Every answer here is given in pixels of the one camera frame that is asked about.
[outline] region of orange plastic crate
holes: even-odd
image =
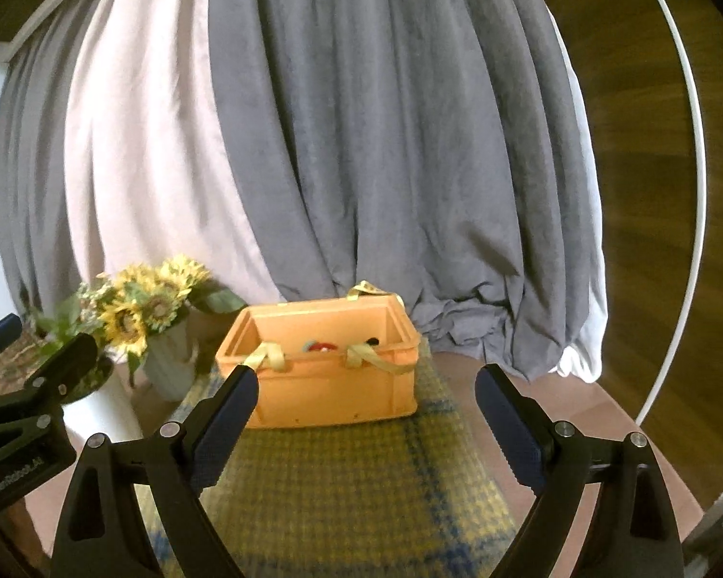
[[[348,346],[375,337],[373,349],[398,374],[367,361],[349,368]],[[304,352],[307,341],[333,343],[337,351]],[[287,302],[241,311],[217,351],[226,377],[261,343],[278,343],[283,370],[270,361],[256,369],[260,399],[247,428],[302,428],[353,424],[412,415],[420,335],[393,295]]]

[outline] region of white cord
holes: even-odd
[[[637,419],[634,420],[638,425],[643,423],[648,415],[648,412],[651,410],[653,403],[656,401],[658,392],[661,390],[661,386],[667,378],[667,373],[669,373],[672,360],[675,358],[675,353],[678,351],[680,339],[683,337],[685,322],[688,320],[688,313],[691,310],[691,303],[693,302],[694,292],[696,291],[696,280],[698,279],[699,268],[702,265],[704,232],[707,223],[707,162],[704,147],[702,111],[698,103],[696,81],[694,80],[691,63],[688,61],[688,55],[685,53],[683,39],[680,37],[678,27],[675,24],[675,19],[673,19],[672,13],[669,11],[666,1],[657,1],[661,7],[661,12],[664,13],[664,17],[667,20],[669,31],[671,32],[672,39],[675,42],[675,48],[678,51],[680,66],[683,68],[685,86],[688,89],[688,103],[691,106],[691,119],[694,128],[694,150],[696,153],[696,230],[694,231],[694,248],[691,256],[691,269],[688,271],[688,285],[685,287],[683,306],[680,308],[678,323],[675,326],[675,333],[672,335],[672,341],[669,343],[667,355],[664,358],[664,362],[661,364],[661,369],[656,377],[656,382],[654,383],[651,392],[648,394],[648,399],[645,400],[645,404],[640,410]]]

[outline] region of white vase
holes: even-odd
[[[187,320],[147,340],[142,366],[158,395],[169,402],[183,399],[196,379],[198,346],[191,341]]]
[[[116,371],[97,391],[71,404],[62,405],[65,425],[85,441],[103,432],[113,443],[141,439],[134,409]]]

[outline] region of crate handle strap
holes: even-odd
[[[257,371],[266,359],[268,359],[270,369],[273,371],[286,371],[287,366],[283,359],[283,350],[278,343],[260,343],[241,365],[246,365]]]
[[[358,369],[362,366],[363,361],[367,361],[370,365],[374,365],[376,368],[387,371],[395,376],[406,374],[413,370],[412,365],[396,365],[395,363],[384,361],[368,343],[349,345],[348,352],[345,356],[345,366],[349,369]]]
[[[368,283],[366,280],[363,280],[355,287],[351,287],[345,297],[347,300],[355,301],[359,299],[360,295],[393,295],[396,296],[396,299],[399,300],[399,303],[402,306],[405,305],[404,301],[397,293],[391,293],[390,291],[383,291],[383,289],[378,289],[378,287],[376,287],[374,284]]]

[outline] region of silver screw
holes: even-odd
[[[645,447],[648,445],[648,438],[642,432],[632,432],[629,435],[629,440],[634,447]]]
[[[180,426],[176,423],[176,421],[168,421],[166,424],[161,426],[161,436],[166,438],[175,437],[179,434],[179,428]]]
[[[101,432],[97,432],[96,434],[92,434],[85,444],[89,447],[101,447],[106,438],[106,435]]]
[[[576,434],[576,428],[573,427],[573,424],[571,424],[569,421],[558,421],[554,425],[554,431],[559,434],[561,437],[572,437],[574,434]]]

